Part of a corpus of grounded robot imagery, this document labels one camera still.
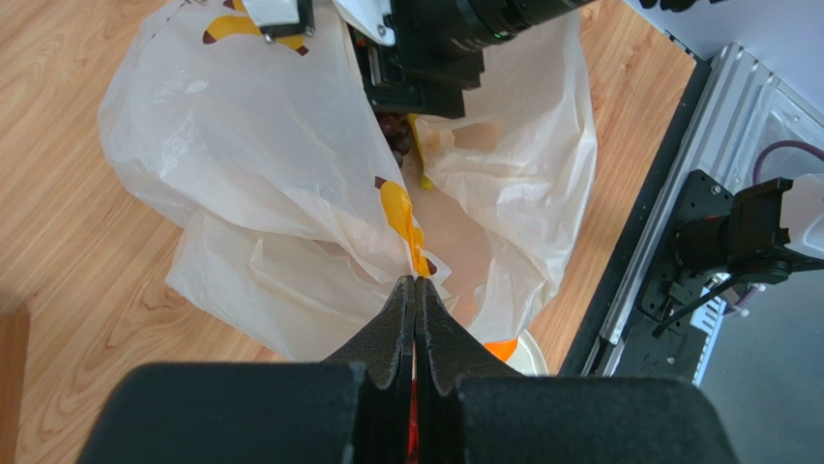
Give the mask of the cream and blue ceramic plate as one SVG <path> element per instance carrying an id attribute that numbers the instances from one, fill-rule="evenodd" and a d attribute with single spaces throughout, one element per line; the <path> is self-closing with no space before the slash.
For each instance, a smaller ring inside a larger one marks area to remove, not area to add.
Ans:
<path id="1" fill-rule="evenodd" d="M 506 361 L 506 364 L 527 376 L 546 377 L 552 375 L 539 344 L 528 331 L 523 331 L 519 335 L 515 350 Z"/>

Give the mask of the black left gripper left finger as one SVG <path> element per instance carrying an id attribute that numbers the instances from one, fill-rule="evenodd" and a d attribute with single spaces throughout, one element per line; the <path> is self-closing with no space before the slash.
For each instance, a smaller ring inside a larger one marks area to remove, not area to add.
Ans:
<path id="1" fill-rule="evenodd" d="M 400 463 L 415 280 L 321 362 L 156 362 L 113 389 L 82 463 Z"/>

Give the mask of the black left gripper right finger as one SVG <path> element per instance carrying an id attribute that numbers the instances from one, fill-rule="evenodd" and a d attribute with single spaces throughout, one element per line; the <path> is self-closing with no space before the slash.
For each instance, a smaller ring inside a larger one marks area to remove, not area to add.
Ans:
<path id="1" fill-rule="evenodd" d="M 710 401 L 665 378 L 525 376 L 416 283 L 422 463 L 733 463 Z"/>

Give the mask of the yellow fake banana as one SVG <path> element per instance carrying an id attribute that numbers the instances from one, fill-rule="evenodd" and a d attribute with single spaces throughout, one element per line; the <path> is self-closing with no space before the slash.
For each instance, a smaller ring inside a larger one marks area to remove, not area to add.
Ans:
<path id="1" fill-rule="evenodd" d="M 412 138 L 414 140 L 416 153 L 419 158 L 420 166 L 421 166 L 421 174 L 420 174 L 420 188 L 423 190 L 433 190 L 434 183 L 431 179 L 426 175 L 426 160 L 424 158 L 424 149 L 422 145 L 422 140 L 420 137 L 420 132 L 417 129 L 416 123 L 419 118 L 418 114 L 409 113 L 406 115 L 406 121 L 410 125 L 410 130 L 412 134 Z"/>

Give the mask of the orange fake tangerine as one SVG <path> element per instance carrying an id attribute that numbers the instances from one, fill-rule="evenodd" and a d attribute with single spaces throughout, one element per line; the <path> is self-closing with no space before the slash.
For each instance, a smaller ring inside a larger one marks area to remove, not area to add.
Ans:
<path id="1" fill-rule="evenodd" d="M 506 363 L 518 347 L 518 339 L 485 343 L 484 347 L 499 361 Z"/>

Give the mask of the translucent white plastic bag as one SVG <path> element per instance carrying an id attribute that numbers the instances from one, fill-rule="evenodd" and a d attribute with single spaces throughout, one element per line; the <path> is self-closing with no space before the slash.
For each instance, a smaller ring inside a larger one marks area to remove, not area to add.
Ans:
<path id="1" fill-rule="evenodd" d="M 142 23 L 98 113 L 125 186 L 184 230 L 167 284 L 295 360 L 337 350 L 401 276 L 428 276 L 482 342 L 556 296 L 597 139 L 575 13 L 489 48 L 457 120 L 419 116 L 398 167 L 329 1 L 266 43 L 242 6 L 178 1 Z"/>

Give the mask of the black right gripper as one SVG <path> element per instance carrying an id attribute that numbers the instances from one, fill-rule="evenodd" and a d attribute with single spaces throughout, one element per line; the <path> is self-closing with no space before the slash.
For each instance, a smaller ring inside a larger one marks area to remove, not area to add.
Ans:
<path id="1" fill-rule="evenodd" d="M 367 100 L 377 112 L 448 119 L 465 115 L 463 92 L 481 84 L 483 50 L 456 42 L 483 30 L 471 1 L 391 1 L 383 25 L 396 35 L 381 45 L 350 31 Z"/>

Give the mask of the dark fake grape bunch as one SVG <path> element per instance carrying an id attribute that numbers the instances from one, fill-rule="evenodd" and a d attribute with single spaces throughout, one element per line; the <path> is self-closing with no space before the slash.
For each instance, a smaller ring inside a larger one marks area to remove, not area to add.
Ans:
<path id="1" fill-rule="evenodd" d="M 411 125 L 407 117 L 404 114 L 390 112 L 377 112 L 374 116 L 397 166 L 403 167 L 404 159 L 414 144 Z"/>

